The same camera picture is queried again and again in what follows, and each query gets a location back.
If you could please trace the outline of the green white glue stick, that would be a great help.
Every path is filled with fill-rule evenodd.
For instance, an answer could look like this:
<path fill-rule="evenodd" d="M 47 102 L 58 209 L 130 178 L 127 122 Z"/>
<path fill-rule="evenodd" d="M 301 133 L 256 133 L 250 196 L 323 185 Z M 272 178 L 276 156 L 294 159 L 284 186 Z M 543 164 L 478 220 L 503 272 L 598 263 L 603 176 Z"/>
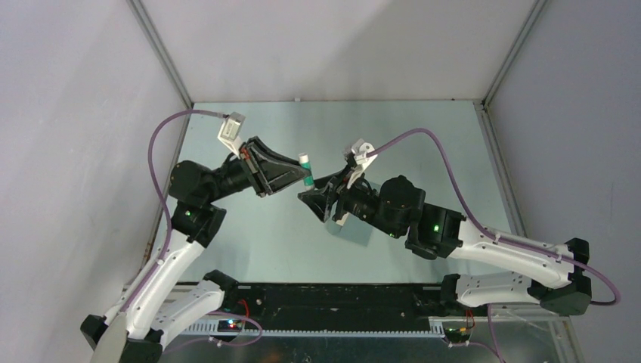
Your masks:
<path fill-rule="evenodd" d="M 314 178 L 311 171 L 311 163 L 307 153 L 299 154 L 299 165 L 306 170 L 307 174 L 303 178 L 305 190 L 310 191 L 314 189 Z"/>

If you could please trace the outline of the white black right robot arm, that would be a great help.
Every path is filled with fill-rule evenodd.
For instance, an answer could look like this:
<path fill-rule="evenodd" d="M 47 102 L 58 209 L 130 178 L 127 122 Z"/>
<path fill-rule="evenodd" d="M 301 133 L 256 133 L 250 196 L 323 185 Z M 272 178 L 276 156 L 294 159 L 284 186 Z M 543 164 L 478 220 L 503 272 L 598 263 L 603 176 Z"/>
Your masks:
<path fill-rule="evenodd" d="M 450 316 L 468 308 L 498 303 L 530 303 L 557 315 L 577 316 L 592 300 L 591 280 L 584 274 L 590 251 L 585 240 L 547 244 L 477 226 L 457 211 L 425 202 L 426 193 L 405 176 L 385 181 L 380 189 L 360 177 L 352 184 L 338 175 L 322 188 L 298 195 L 322 222 L 346 216 L 367 223 L 427 259 L 464 259 L 501 268 L 489 275 L 445 275 L 439 304 Z"/>

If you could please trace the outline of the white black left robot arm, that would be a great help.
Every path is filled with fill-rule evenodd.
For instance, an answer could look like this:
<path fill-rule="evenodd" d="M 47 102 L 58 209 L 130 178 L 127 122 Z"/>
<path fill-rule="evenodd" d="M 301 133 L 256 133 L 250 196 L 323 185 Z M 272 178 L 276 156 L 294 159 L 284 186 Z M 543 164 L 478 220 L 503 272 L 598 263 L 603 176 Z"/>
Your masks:
<path fill-rule="evenodd" d="M 157 362 L 186 328 L 210 312 L 229 315 L 239 295 L 225 286 L 234 279 L 212 271 L 172 304 L 164 306 L 179 278 L 206 250 L 227 214 L 214 202 L 247 188 L 257 196 L 276 194 L 311 175 L 303 163 L 250 138 L 217 169 L 184 160 L 170 175 L 169 196 L 177 206 L 166 239 L 120 300 L 103 315 L 88 315 L 81 332 L 93 362 Z"/>

